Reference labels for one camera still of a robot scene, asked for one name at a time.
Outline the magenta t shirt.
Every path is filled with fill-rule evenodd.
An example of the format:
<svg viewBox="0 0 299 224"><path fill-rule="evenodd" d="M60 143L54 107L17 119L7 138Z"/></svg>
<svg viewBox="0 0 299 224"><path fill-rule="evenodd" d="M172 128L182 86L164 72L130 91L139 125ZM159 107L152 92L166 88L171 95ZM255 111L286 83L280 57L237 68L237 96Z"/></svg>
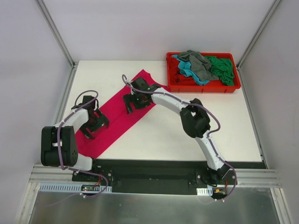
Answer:
<svg viewBox="0 0 299 224"><path fill-rule="evenodd" d="M108 118L109 125L97 130L93 134L94 139L88 139L81 131L76 132L76 142L80 154L92 158L99 157L155 106L155 104L151 104L144 109L128 114L122 97L129 93L130 88L123 87L100 108L100 111Z"/></svg>

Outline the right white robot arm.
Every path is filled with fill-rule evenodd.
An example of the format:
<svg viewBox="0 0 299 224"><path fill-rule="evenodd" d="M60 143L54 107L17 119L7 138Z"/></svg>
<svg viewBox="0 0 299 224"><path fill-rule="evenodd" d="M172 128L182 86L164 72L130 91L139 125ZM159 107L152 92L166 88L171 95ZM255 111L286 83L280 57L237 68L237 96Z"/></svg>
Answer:
<svg viewBox="0 0 299 224"><path fill-rule="evenodd" d="M221 184L226 180L232 167L220 154L211 136L220 130L221 125L199 99L188 101L177 97L158 84L149 85L142 77L130 82L122 75L122 80L130 89L130 93L122 97L128 114L154 104L176 113L180 116L184 132L199 144L207 161L211 181Z"/></svg>

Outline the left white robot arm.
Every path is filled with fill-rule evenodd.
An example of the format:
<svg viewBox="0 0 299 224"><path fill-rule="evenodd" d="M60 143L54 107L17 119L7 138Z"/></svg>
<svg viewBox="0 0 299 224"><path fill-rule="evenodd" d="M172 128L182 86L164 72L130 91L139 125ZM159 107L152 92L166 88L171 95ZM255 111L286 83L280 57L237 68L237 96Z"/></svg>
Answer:
<svg viewBox="0 0 299 224"><path fill-rule="evenodd" d="M99 110L98 99L83 96L82 103L71 108L71 112L54 126L45 126L41 134L41 163L48 167L63 167L83 170L83 177L93 182L99 171L93 159L78 151L76 133L81 132L91 140L100 128L108 127L108 118Z"/></svg>

